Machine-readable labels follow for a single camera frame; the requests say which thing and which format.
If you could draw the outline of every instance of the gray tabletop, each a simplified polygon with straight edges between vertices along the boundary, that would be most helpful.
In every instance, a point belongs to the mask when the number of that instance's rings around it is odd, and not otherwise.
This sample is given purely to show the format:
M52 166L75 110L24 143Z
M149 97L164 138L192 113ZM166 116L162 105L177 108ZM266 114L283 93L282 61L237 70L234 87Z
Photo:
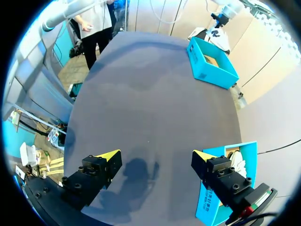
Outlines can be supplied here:
M123 166L83 213L111 225L200 225L192 151L241 138L231 93L193 78L187 45L123 32L92 67L70 117L64 172L116 149Z

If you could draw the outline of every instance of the person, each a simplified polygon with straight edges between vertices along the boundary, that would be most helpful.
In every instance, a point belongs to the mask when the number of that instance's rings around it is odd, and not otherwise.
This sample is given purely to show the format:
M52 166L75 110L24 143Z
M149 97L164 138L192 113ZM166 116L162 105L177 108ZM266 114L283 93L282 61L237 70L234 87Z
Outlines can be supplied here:
M112 37L112 22L107 4L113 4L115 0L96 1L100 3L74 18L79 24L80 37L89 70L96 61L96 43L101 53Z

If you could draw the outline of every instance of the white shirt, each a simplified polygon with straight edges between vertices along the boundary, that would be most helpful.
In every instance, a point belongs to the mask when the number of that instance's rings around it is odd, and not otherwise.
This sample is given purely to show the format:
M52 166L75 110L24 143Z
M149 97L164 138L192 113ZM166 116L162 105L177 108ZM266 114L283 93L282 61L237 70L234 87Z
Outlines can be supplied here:
M95 5L91 9L80 14L80 17L93 26L89 32L83 31L81 25L79 24L80 36L81 38L88 37L96 32L100 32L104 29L112 27L112 21L109 13L109 9L106 2Z

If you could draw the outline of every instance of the blue cardboard box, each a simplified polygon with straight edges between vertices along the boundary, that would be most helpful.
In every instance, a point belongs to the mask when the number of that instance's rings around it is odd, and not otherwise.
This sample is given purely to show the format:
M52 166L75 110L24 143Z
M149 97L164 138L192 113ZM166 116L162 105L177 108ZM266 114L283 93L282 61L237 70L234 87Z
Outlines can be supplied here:
M229 89L239 79L227 55L215 45L192 37L188 47L188 56L195 79ZM208 63L205 56L214 58L218 67Z
M254 188L256 169L257 169L257 142L242 143L236 145L226 145L210 149L204 149L203 152L214 156L226 156L226 149L239 147L246 161L246 176L252 178L251 187ZM196 217L207 226L216 226L226 221L232 210L230 207L220 206L220 200L212 190L206 190L201 183L198 198L198 207Z

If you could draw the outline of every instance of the yellow tape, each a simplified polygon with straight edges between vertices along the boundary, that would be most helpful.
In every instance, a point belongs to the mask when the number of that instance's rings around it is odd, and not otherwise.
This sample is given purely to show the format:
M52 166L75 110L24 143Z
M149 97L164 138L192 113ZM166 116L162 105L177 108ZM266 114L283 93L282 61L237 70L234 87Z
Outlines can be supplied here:
M60 166L63 166L64 165L64 162L61 162L59 164L56 164L56 165L52 165L52 166L49 166L49 168L56 168L56 167L60 167ZM44 167L44 168L41 168L40 171L43 171L43 170L47 170L47 167Z
M107 161L113 157L117 152L120 152L120 149L118 150L115 150L115 151L111 151L111 152L108 152L108 153L104 153L104 154L100 154L100 155L97 155L96 157L102 157L102 158L105 158Z
M52 175L52 174L58 174L58 173L64 173L63 169L58 169L58 170L54 170L51 172L47 172L47 175Z
M206 162L207 162L207 159L211 159L212 157L217 158L214 155L207 154L207 153L204 153L204 152L200 152L198 150L193 150L193 151L196 152Z
M61 161L64 161L64 157L62 158L59 158L59 159L54 159L50 162L50 164L53 164L53 163L58 163L58 162L61 162Z

